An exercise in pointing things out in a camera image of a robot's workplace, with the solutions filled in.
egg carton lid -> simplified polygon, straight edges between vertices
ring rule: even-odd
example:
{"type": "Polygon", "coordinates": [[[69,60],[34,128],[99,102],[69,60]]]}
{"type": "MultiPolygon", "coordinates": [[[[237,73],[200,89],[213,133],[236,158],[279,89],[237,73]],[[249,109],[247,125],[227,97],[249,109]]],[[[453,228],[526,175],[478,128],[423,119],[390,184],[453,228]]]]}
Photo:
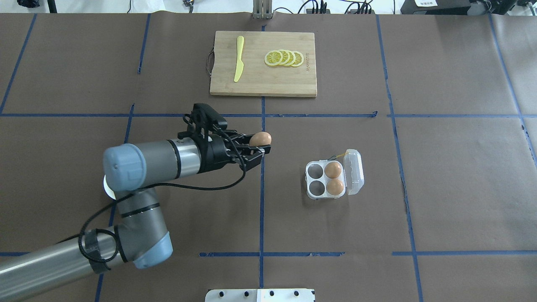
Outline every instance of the egg carton lid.
{"type": "Polygon", "coordinates": [[[345,170],[347,194],[354,195],[360,191],[365,182],[362,156],[358,150],[347,149],[343,157],[343,168],[345,170]]]}

white mounting plate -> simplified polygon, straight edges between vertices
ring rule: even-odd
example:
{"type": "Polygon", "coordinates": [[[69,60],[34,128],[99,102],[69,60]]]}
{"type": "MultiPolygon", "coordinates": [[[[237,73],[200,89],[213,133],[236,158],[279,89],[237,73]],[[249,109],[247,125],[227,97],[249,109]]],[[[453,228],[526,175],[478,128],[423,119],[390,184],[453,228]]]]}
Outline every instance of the white mounting plate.
{"type": "Polygon", "coordinates": [[[205,295],[205,302],[315,302],[314,293],[315,290],[310,289],[210,290],[205,295]]]}

egg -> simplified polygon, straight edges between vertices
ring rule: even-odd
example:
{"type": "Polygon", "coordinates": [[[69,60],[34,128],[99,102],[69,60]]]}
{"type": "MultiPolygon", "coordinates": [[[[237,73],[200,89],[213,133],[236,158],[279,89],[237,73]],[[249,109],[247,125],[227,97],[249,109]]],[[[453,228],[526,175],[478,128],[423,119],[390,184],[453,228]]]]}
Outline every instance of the egg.
{"type": "Polygon", "coordinates": [[[343,189],[343,182],[339,179],[332,179],[328,182],[328,184],[326,184],[326,190],[328,191],[328,193],[334,196],[341,194],[341,192],[343,192],[343,189]]]}
{"type": "Polygon", "coordinates": [[[270,145],[272,136],[267,132],[258,132],[250,139],[250,145],[253,147],[270,145]]]}
{"type": "Polygon", "coordinates": [[[330,178],[337,178],[341,174],[341,164],[336,161],[327,164],[324,173],[330,178]]]}

knife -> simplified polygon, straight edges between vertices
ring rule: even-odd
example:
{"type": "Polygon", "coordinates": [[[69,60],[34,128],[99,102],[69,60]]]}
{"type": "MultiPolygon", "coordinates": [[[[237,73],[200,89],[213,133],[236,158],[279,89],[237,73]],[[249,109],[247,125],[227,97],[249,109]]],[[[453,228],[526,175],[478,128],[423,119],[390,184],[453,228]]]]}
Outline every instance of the knife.
{"type": "Polygon", "coordinates": [[[244,63],[241,60],[243,46],[244,37],[240,35],[237,37],[237,66],[235,67],[235,78],[233,79],[235,83],[241,78],[242,70],[244,69],[244,63]]]}

black cable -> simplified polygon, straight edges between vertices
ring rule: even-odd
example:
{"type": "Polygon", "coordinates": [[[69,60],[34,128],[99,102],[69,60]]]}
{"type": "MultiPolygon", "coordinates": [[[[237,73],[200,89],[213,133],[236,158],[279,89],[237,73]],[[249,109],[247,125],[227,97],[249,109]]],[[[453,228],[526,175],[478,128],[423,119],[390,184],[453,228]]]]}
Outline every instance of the black cable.
{"type": "Polygon", "coordinates": [[[91,260],[91,261],[94,261],[94,262],[99,262],[99,263],[105,263],[105,262],[110,262],[112,261],[115,256],[118,254],[118,251],[119,251],[119,245],[118,245],[118,238],[117,238],[117,235],[108,231],[109,233],[107,233],[108,235],[112,236],[114,238],[114,241],[115,241],[115,252],[112,256],[106,258],[106,259],[97,259],[97,258],[93,258],[92,256],[90,256],[86,250],[84,249],[84,247],[82,246],[82,238],[84,237],[84,233],[86,233],[86,229],[88,227],[88,225],[90,224],[90,222],[95,219],[95,217],[101,215],[102,213],[104,213],[106,210],[110,209],[111,207],[113,207],[114,205],[122,202],[123,200],[126,200],[130,197],[132,197],[133,194],[130,193],[129,195],[127,196],[124,196],[118,200],[114,200],[113,202],[109,203],[107,206],[103,207],[102,209],[100,209],[99,211],[97,211],[95,214],[93,214],[90,218],[88,218],[86,220],[86,222],[82,225],[82,228],[80,229],[80,233],[78,234],[78,250],[80,250],[80,253],[82,254],[82,256],[84,256],[86,259],[88,260],[91,260]]]}
{"type": "Polygon", "coordinates": [[[345,13],[349,12],[349,8],[351,8],[351,6],[352,6],[353,4],[358,4],[358,10],[360,9],[360,2],[352,2],[351,4],[349,4],[349,5],[347,6],[347,9],[345,10],[345,13]]]}
{"type": "Polygon", "coordinates": [[[358,11],[356,11],[355,13],[357,14],[363,14],[364,13],[364,8],[366,7],[366,2],[364,1],[361,5],[361,7],[358,9],[358,11]]]}
{"type": "Polygon", "coordinates": [[[56,244],[66,242],[68,240],[71,240],[71,239],[74,239],[74,238],[77,238],[77,237],[78,237],[78,234],[75,234],[75,235],[69,236],[69,237],[67,237],[67,238],[65,238],[65,239],[63,239],[61,241],[56,242],[56,244]]]}
{"type": "Polygon", "coordinates": [[[58,13],[58,10],[56,9],[56,1],[55,0],[47,0],[48,4],[48,11],[50,13],[58,13]]]}
{"type": "Polygon", "coordinates": [[[288,12],[290,12],[290,13],[293,13],[293,12],[292,12],[290,9],[288,9],[288,8],[277,8],[277,9],[274,9],[274,11],[277,11],[277,10],[280,10],[280,9],[282,9],[282,10],[286,10],[286,11],[288,11],[288,12]]]}
{"type": "MultiPolygon", "coordinates": [[[[217,128],[215,129],[216,132],[218,132],[220,135],[222,135],[227,141],[229,141],[231,143],[231,148],[233,149],[233,151],[235,152],[235,154],[237,155],[237,158],[239,160],[239,162],[241,163],[241,168],[242,168],[242,176],[237,180],[235,181],[234,183],[232,184],[228,184],[228,185],[225,185],[225,186],[219,186],[219,187],[215,187],[215,188],[205,188],[205,187],[199,187],[199,186],[189,186],[189,185],[182,185],[182,184],[174,184],[174,183],[155,183],[155,184],[152,184],[152,185],[149,185],[149,186],[146,186],[144,188],[141,188],[142,190],[144,189],[151,189],[151,188],[154,188],[154,187],[157,187],[157,186],[172,186],[172,187],[175,187],[175,188],[183,188],[183,189],[192,189],[192,190],[201,190],[201,191],[217,191],[217,190],[225,190],[225,189],[228,189],[228,188],[231,188],[232,186],[235,186],[236,184],[238,184],[239,182],[241,182],[245,177],[246,177],[246,164],[244,163],[244,158],[242,158],[240,152],[237,150],[237,147],[235,146],[235,144],[231,141],[231,138],[227,135],[227,133],[225,133],[222,129],[220,128],[217,128]]],[[[99,263],[105,263],[105,262],[109,262],[109,261],[112,261],[118,254],[119,252],[119,244],[118,244],[118,241],[119,241],[119,238],[117,237],[117,234],[114,234],[113,232],[110,232],[106,229],[96,229],[96,232],[97,233],[104,233],[104,234],[107,234],[107,235],[110,235],[112,238],[114,238],[114,242],[115,242],[115,252],[112,256],[106,258],[106,259],[97,259],[97,258],[93,258],[92,256],[90,256],[86,250],[84,249],[84,247],[82,246],[82,238],[84,237],[84,234],[86,233],[86,229],[88,228],[88,225],[90,224],[90,222],[95,219],[97,216],[101,215],[102,213],[104,213],[106,210],[110,209],[111,207],[117,205],[118,203],[132,197],[134,194],[130,193],[129,195],[127,196],[124,196],[120,199],[117,199],[117,200],[114,200],[113,202],[109,203],[108,205],[106,205],[105,207],[103,207],[102,209],[100,209],[99,211],[97,211],[95,214],[93,214],[90,218],[88,218],[88,220],[86,220],[86,222],[84,223],[84,225],[82,226],[82,228],[80,229],[80,233],[76,236],[72,236],[73,238],[75,237],[78,237],[78,249],[80,250],[80,253],[82,254],[82,256],[84,256],[86,259],[88,260],[91,260],[91,261],[94,261],[94,262],[99,262],[99,263]]],[[[67,238],[65,240],[62,240],[60,242],[63,242],[63,241],[67,241],[69,239],[72,239],[72,238],[67,238]]]]}
{"type": "Polygon", "coordinates": [[[490,3],[490,1],[483,1],[483,3],[488,4],[487,12],[490,13],[490,11],[492,10],[492,3],[490,3]]]}
{"type": "Polygon", "coordinates": [[[302,4],[302,6],[299,8],[298,13],[300,13],[300,11],[304,8],[304,6],[306,6],[306,4],[307,4],[308,2],[314,2],[314,4],[317,6],[317,9],[319,8],[319,3],[317,2],[317,0],[307,0],[307,1],[304,2],[304,3],[302,4]]]}
{"type": "Polygon", "coordinates": [[[194,0],[183,0],[183,4],[188,7],[188,13],[194,11],[194,0]]]}

